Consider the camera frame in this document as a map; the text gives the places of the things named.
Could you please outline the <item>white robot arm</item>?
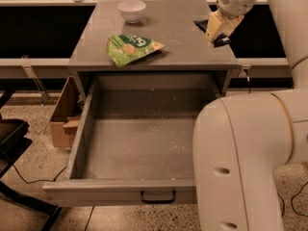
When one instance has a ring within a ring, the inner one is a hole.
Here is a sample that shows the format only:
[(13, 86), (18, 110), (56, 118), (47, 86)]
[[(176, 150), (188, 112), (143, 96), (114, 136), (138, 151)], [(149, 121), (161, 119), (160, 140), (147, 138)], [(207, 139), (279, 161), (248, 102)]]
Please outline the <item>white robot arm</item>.
[[(256, 0), (218, 0), (206, 37), (230, 34)], [(294, 86), (217, 99), (199, 113), (193, 167), (202, 231), (284, 231), (277, 167), (308, 158), (308, 0), (268, 0)]]

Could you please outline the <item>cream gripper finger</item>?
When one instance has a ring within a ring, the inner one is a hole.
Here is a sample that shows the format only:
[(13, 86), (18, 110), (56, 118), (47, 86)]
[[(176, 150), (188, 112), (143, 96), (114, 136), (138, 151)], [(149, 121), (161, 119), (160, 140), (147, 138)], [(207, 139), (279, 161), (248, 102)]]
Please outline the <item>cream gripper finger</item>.
[(221, 12), (221, 10), (210, 13), (206, 28), (207, 40), (213, 43), (221, 34), (225, 34), (227, 37), (229, 37), (241, 24), (243, 19), (243, 15), (234, 18), (228, 18)]

